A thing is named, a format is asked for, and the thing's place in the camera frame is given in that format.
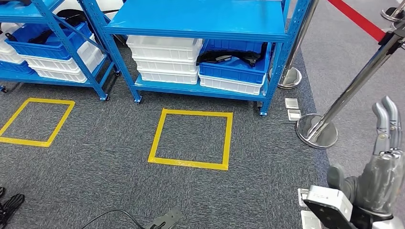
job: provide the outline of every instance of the white plastic bin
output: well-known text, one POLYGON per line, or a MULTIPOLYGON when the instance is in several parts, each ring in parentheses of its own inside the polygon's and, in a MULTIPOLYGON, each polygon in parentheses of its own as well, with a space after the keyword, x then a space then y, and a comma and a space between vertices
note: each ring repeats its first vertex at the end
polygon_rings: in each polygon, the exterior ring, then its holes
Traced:
MULTIPOLYGON (((90 39, 95 42, 94 34, 91 35, 90 39)), ((90 42, 84 42, 82 46, 79 47, 77 53, 79 54, 80 58, 83 61, 89 60, 91 55, 96 51, 99 50, 96 46, 92 45, 90 42)), ((28 62, 28 66, 31 68, 45 68, 45 69, 52 69, 55 71, 59 70, 68 70, 68 71, 76 71, 79 66, 77 66, 76 62, 73 58, 69 60, 58 60, 58 59, 51 59, 46 57, 39 57, 39 56, 27 56, 27 55, 20 55, 24 60, 28 62)))
POLYGON ((9 23, 9 24, 10 24, 10 27, 6 31, 3 31, 2 34, 0 34, 0 50, 3 52, 10 52, 11 50, 14 50, 14 48, 11 45, 9 45, 5 42, 5 40, 7 39, 6 33, 12 34, 23 25, 23 24, 11 24, 11 23, 9 23))
MULTIPOLYGON (((89 55, 90 58, 87 60, 83 60, 90 70, 90 72, 93 72, 94 69, 101 63, 101 61, 104 58, 103 53, 99 48, 94 50, 94 52, 89 55)), ((87 81, 87 78, 81 71, 79 67, 74 70, 57 70, 54 68, 46 68, 46 67, 32 67, 39 76, 41 77, 46 77, 46 78, 52 78, 52 79, 58 79, 58 80, 67 80, 67 81, 73 81, 73 82, 78 82, 78 83, 84 83, 87 81)))
POLYGON ((185 83, 185 84, 197 84, 198 71, 196 69, 194 72, 165 72, 158 70, 139 70, 142 80, 146 81, 157 81, 166 83, 185 83))
POLYGON ((161 70, 161 71, 175 71, 175 72, 195 72, 197 66, 197 57, 195 60, 174 60, 174 59, 154 59, 154 58, 140 58, 132 55, 132 58, 137 62, 138 70, 161 70))
POLYGON ((6 61, 11 63, 22 63, 24 60, 18 55, 18 53, 13 49, 8 51, 0 50, 0 61, 6 61))
POLYGON ((202 39, 154 36, 128 36, 127 45, 140 58, 194 60, 200 53, 202 39))
POLYGON ((228 79, 224 79, 224 78, 217 78, 217 77, 205 76, 205 75, 199 75, 199 76, 200 76, 200 85, 204 86, 204 87, 217 88, 217 89, 233 91, 233 92, 240 92, 240 93, 245 93, 245 94, 259 95, 260 88, 262 88, 267 74, 265 74, 263 76, 263 81, 261 84, 247 83, 247 82, 236 81, 236 80, 228 80, 228 79))

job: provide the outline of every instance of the gray floor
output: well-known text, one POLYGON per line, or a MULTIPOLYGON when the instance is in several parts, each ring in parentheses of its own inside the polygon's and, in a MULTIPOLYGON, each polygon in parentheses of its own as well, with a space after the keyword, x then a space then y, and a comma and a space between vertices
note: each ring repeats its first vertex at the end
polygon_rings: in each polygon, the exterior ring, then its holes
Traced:
MULTIPOLYGON (((381 29, 388 28, 391 22, 384 20, 380 11, 398 6, 395 0, 345 2, 381 29)), ((372 57, 378 45, 333 5, 321 0, 301 49, 315 105, 322 114, 372 57)), ((331 164, 345 167, 347 175, 362 173, 370 159, 376 137, 372 104, 388 95, 405 114, 404 59, 405 51, 399 49, 334 119, 340 137, 327 154, 331 164)), ((405 221, 404 191, 395 205, 395 214, 405 221)))
MULTIPOLYGON (((122 51, 135 73, 129 50, 122 51)), ((303 113, 315 112, 301 54, 296 63, 302 85, 277 90, 267 117, 255 103, 237 100, 142 93, 134 104, 122 78, 109 102, 90 89, 47 85, 19 84, 0 94, 0 126, 29 97, 76 102, 49 148, 0 143, 0 185, 6 197, 26 195, 7 228, 76 229, 111 208, 146 225, 174 206, 184 215, 182 229, 301 228, 297 189, 325 185, 329 163, 324 150, 297 138, 287 117, 285 97, 298 98, 303 113), (233 112, 229 170, 148 163, 162 108, 233 112)), ((64 109, 30 104, 4 135, 46 139, 64 109)), ((157 156, 218 163, 223 139, 223 118, 169 115, 157 156)), ((114 213, 89 228, 136 227, 114 213)))

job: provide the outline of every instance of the blue plastic bin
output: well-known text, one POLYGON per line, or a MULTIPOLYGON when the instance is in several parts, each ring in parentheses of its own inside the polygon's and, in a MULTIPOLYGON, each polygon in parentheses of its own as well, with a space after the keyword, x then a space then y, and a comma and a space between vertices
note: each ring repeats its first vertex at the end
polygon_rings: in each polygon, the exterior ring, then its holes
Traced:
POLYGON ((8 71, 26 73, 26 74, 34 73, 34 69, 28 67, 28 63, 26 61, 24 61, 22 63, 11 63, 11 62, 0 61, 0 71, 1 70, 8 70, 8 71))
POLYGON ((253 51, 260 53, 262 42, 245 42, 233 40, 217 40, 209 39, 206 41, 209 47, 215 49, 238 50, 238 51, 253 51))
MULTIPOLYGON (((43 31, 48 29, 49 27, 46 24, 25 24, 13 33, 17 42, 12 42, 9 39, 6 39, 5 42, 11 45, 17 53, 21 55, 39 56, 59 60, 69 60, 72 58, 55 34, 49 36, 45 44, 28 43, 29 39, 39 36, 43 31)), ((88 37, 91 36, 91 31, 89 30, 87 22, 80 23, 76 26, 76 29, 88 37)), ((72 30, 63 29, 63 31, 75 49, 78 49, 85 42, 85 39, 82 36, 72 30)))
MULTIPOLYGON (((204 42, 200 54, 209 50, 224 50, 227 49, 228 41, 209 39, 204 42)), ((255 52, 260 53, 262 43, 259 43, 259 50, 255 52)), ((267 44, 266 56, 264 59, 258 61, 255 67, 251 67, 249 64, 239 60, 236 57, 232 57, 229 61, 223 61, 219 63, 200 63, 200 74, 230 80, 237 80, 248 83, 262 83, 263 75, 269 70, 270 65, 270 51, 271 43, 267 44)))

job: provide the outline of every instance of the robotic hand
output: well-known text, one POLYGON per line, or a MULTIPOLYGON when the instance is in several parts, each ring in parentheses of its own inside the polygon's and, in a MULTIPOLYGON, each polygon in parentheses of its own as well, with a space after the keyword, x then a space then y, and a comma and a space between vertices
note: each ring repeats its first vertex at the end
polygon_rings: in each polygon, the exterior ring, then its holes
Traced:
POLYGON ((405 154, 399 149, 402 142, 400 114, 388 96, 382 99, 382 105, 373 105, 373 112, 377 116, 378 136, 363 173, 345 178, 340 166, 331 166, 327 182, 333 190, 311 186, 304 200, 330 229, 404 229, 400 219, 392 215, 405 180, 405 154), (328 196, 328 192, 334 191, 336 193, 328 196))

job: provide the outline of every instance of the yellow tape square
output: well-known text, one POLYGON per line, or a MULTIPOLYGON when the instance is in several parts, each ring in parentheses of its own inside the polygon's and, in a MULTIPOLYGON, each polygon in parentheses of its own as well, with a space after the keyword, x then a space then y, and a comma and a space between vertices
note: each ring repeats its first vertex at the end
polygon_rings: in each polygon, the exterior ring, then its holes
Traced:
POLYGON ((12 117, 7 121, 7 123, 1 128, 0 130, 0 142, 4 143, 12 143, 12 144, 19 144, 19 145, 27 145, 27 146, 41 146, 41 147, 49 147, 52 141, 55 139, 56 135, 58 134, 59 130, 62 128, 65 120, 67 119, 68 115, 73 109, 75 105, 74 101, 71 100, 57 100, 57 99, 38 99, 38 98, 28 98, 24 101, 24 103, 18 108, 18 110, 12 115, 12 117), (69 105, 66 112, 62 116, 62 119, 59 121, 56 128, 53 130, 51 136, 48 138, 46 142, 43 141, 34 141, 34 140, 26 140, 26 139, 19 139, 19 138, 11 138, 11 137, 2 137, 3 133, 9 128, 12 122, 17 118, 17 116, 21 113, 21 111, 27 106, 29 102, 33 103, 49 103, 49 104, 65 104, 69 105))
POLYGON ((231 146, 232 120, 233 120, 232 112, 227 113, 227 112, 207 112, 207 111, 185 111, 185 110, 170 110, 170 109, 163 108, 162 114, 160 115, 158 128, 156 129, 155 138, 153 139, 152 148, 150 149, 148 162, 172 165, 172 166, 187 166, 187 167, 197 167, 197 168, 228 170, 229 150, 230 150, 230 146, 231 146), (222 163, 217 164, 217 163, 185 161, 185 160, 175 160, 175 159, 168 159, 168 158, 162 158, 162 157, 155 157, 156 150, 158 149, 160 135, 163 130, 163 124, 164 124, 167 114, 225 117, 226 118, 226 128, 225 128, 225 143, 224 143, 224 153, 223 153, 223 157, 222 157, 222 163))

